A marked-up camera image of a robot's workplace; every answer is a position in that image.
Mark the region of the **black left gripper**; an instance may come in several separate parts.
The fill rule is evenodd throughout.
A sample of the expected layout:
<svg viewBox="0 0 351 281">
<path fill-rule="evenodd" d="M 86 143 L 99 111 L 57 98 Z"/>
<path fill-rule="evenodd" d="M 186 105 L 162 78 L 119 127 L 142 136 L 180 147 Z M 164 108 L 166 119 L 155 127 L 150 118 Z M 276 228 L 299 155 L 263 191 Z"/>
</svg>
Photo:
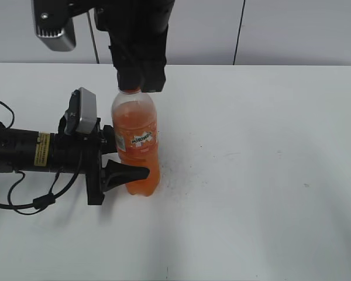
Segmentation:
<svg viewBox="0 0 351 281">
<path fill-rule="evenodd" d="M 55 199 L 64 195 L 80 174 L 85 176 L 89 205 L 101 205 L 105 198 L 103 193 L 149 176 L 150 170 L 146 167 L 129 166 L 113 160 L 108 160 L 102 168 L 101 154 L 116 153 L 117 148 L 114 128 L 105 125 L 100 131 L 99 122 L 98 119 L 91 133 L 86 135 L 75 130 L 68 133 L 67 118 L 61 118 L 58 132 L 51 137 L 48 169 L 51 172 L 71 173 L 72 178 L 54 194 Z"/>
</svg>

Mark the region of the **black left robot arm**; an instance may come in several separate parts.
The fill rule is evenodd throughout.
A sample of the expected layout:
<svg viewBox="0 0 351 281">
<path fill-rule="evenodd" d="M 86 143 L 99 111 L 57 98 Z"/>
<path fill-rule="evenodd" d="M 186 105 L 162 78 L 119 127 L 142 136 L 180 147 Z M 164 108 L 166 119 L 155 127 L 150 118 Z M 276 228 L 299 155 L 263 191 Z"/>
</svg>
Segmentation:
<svg viewBox="0 0 351 281">
<path fill-rule="evenodd" d="M 148 177 L 146 167 L 128 166 L 102 155 L 117 151 L 114 129 L 96 124 L 90 134 L 66 134 L 62 118 L 57 133 L 6 128 L 0 122 L 0 173 L 70 173 L 85 176 L 88 205 L 101 205 L 105 193 L 115 187 Z"/>
</svg>

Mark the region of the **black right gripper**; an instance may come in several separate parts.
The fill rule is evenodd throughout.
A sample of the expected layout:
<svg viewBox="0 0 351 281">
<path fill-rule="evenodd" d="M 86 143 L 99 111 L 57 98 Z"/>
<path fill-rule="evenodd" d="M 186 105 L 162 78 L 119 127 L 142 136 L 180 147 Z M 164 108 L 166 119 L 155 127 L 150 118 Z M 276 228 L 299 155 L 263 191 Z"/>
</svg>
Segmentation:
<svg viewBox="0 0 351 281">
<path fill-rule="evenodd" d="M 98 1 L 98 30 L 107 32 L 118 87 L 162 92 L 168 23 L 174 1 Z"/>
</svg>

